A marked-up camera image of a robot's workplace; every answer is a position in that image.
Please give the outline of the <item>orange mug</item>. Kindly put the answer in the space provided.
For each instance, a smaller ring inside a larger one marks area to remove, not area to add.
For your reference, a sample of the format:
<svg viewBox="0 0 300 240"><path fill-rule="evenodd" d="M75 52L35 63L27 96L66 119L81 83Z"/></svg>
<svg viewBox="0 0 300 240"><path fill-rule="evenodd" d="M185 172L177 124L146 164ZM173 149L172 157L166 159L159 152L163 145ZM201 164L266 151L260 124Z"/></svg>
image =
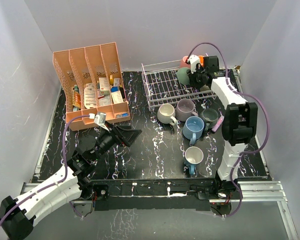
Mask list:
<svg viewBox="0 0 300 240"><path fill-rule="evenodd" d="M198 57L199 57L201 66L204 67L204 60L205 60L204 56L203 55L199 55Z"/></svg>

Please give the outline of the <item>teal green cup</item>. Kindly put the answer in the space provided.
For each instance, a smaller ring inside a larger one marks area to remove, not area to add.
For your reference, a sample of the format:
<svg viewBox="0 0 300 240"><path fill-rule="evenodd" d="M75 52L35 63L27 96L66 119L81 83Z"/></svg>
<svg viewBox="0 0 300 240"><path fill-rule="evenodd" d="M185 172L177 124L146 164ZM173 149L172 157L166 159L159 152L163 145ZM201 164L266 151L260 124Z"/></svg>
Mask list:
<svg viewBox="0 0 300 240"><path fill-rule="evenodd" d="M188 67L181 67L177 70L177 79L181 85L189 85L190 84L190 78L188 73L191 73L191 69Z"/></svg>

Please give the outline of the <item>pink mug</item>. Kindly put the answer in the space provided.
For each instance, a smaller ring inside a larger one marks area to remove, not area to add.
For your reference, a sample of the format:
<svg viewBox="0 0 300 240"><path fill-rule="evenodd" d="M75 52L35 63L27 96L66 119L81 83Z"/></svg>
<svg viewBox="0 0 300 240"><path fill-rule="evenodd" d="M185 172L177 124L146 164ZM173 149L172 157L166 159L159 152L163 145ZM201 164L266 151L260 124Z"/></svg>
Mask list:
<svg viewBox="0 0 300 240"><path fill-rule="evenodd" d="M180 68L190 68L191 65L186 63L186 60L188 59L188 56L184 56L181 61L180 61L180 64L179 64L179 67Z"/></svg>

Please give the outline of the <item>olive grey small cup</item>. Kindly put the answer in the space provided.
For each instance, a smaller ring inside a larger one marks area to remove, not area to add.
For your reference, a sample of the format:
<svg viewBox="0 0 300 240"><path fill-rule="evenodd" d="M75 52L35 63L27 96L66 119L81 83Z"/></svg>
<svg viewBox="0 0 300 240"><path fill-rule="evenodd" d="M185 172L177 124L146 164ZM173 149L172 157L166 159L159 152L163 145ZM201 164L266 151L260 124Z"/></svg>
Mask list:
<svg viewBox="0 0 300 240"><path fill-rule="evenodd" d="M200 88L200 91L201 91L201 92L210 91L210 90L211 90L210 87L207 86L207 85L204 85L204 86L202 86L202 87Z"/></svg>

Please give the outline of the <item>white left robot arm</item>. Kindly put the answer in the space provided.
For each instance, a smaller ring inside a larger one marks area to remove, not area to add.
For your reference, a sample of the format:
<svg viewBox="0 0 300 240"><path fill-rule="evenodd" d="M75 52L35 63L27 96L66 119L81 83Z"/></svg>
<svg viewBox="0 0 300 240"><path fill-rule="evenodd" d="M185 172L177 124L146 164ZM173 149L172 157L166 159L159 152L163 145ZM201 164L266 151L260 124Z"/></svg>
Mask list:
<svg viewBox="0 0 300 240"><path fill-rule="evenodd" d="M93 195L88 176L96 161L114 145L130 147L142 133L130 125L106 123L99 137L86 135L79 140L71 158L55 174L17 197L8 195L0 204L0 229L10 240L23 240L47 215L59 207Z"/></svg>

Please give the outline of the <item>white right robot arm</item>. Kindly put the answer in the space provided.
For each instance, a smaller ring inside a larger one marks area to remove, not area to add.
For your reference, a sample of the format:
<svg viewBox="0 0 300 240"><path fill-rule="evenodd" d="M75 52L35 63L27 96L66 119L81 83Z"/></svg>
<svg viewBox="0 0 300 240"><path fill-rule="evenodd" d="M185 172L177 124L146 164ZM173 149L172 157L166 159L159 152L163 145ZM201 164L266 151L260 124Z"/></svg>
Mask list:
<svg viewBox="0 0 300 240"><path fill-rule="evenodd" d="M200 89L208 86L219 98L225 113L221 127L224 152L213 185L213 194L223 199L237 190L239 161L251 138L256 135L258 106L245 100L231 84L228 70L224 77L216 76L220 70L217 56L203 58L191 54L187 57L190 71L187 72L190 86Z"/></svg>

